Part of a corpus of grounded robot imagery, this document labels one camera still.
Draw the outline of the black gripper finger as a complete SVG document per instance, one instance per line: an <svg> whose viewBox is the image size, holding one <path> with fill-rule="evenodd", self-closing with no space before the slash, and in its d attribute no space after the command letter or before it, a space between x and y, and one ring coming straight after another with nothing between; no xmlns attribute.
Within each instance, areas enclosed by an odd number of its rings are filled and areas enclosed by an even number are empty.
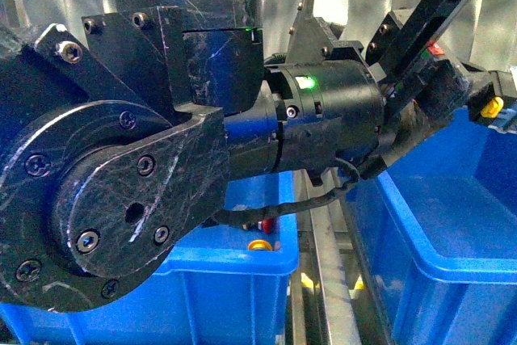
<svg viewBox="0 0 517 345"><path fill-rule="evenodd" d="M389 147L371 155L359 167L361 179L373 179L405 157L415 147L448 126L448 115L431 118L413 100L395 119L394 140Z"/></svg>
<svg viewBox="0 0 517 345"><path fill-rule="evenodd" d="M468 0L421 0L378 61L386 78L402 78L431 40L437 40Z"/></svg>

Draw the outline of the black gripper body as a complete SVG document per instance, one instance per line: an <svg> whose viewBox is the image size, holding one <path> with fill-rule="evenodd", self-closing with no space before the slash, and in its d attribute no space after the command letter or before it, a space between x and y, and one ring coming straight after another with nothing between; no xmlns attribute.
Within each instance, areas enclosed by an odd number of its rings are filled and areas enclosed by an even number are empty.
<svg viewBox="0 0 517 345"><path fill-rule="evenodd" d="M348 0L302 0L289 31L287 63L318 65L323 61L353 60L374 65L400 31L400 15L390 11L367 46L341 40L347 25Z"/></svg>

